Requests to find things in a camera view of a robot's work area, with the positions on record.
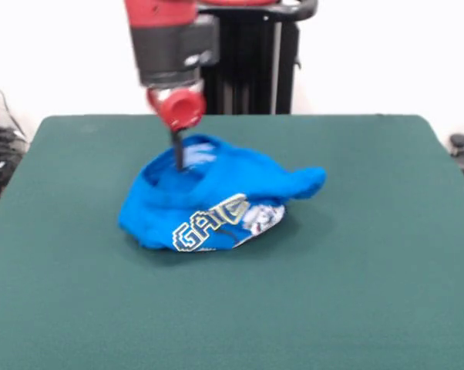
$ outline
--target blue shirt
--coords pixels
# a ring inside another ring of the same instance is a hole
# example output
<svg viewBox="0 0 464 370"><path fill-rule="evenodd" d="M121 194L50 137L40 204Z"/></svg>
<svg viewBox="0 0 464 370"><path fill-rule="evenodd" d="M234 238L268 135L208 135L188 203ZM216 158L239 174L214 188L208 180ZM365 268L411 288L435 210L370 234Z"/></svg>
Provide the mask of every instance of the blue shirt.
<svg viewBox="0 0 464 370"><path fill-rule="evenodd" d="M185 170L173 150L136 178L119 225L144 247L194 252L232 249L277 224L292 198L315 195L322 168L286 171L255 150L206 135L183 141Z"/></svg>

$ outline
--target table surface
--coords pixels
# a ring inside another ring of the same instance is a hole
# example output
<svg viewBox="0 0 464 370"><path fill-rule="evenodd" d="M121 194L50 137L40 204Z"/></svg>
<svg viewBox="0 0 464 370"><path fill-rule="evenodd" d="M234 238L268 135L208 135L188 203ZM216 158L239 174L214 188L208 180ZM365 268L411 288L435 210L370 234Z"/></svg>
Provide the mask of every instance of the table surface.
<svg viewBox="0 0 464 370"><path fill-rule="evenodd" d="M323 166L326 186L234 251L147 251L116 220L163 127L47 119L0 202L0 370L464 369L464 176L428 123L198 130Z"/></svg>

